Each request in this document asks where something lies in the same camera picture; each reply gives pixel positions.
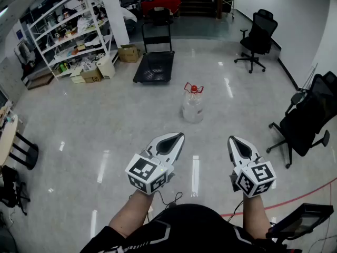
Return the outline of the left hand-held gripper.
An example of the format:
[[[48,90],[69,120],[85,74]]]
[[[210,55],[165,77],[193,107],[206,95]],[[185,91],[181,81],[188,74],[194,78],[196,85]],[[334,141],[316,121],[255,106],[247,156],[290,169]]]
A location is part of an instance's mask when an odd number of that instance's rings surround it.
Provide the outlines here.
[[[135,154],[125,169],[132,186],[151,195],[170,180],[173,163],[184,145],[185,135],[167,133],[155,137],[145,150]]]

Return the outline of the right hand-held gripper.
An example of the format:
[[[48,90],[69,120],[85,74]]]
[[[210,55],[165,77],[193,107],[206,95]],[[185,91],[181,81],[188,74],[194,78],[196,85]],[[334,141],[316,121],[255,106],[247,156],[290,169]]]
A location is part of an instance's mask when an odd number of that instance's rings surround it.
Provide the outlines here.
[[[227,141],[230,160],[234,170],[230,175],[234,192],[241,190],[245,196],[258,196],[267,192],[276,180],[270,161],[256,163],[260,156],[257,148],[249,141],[230,136]]]

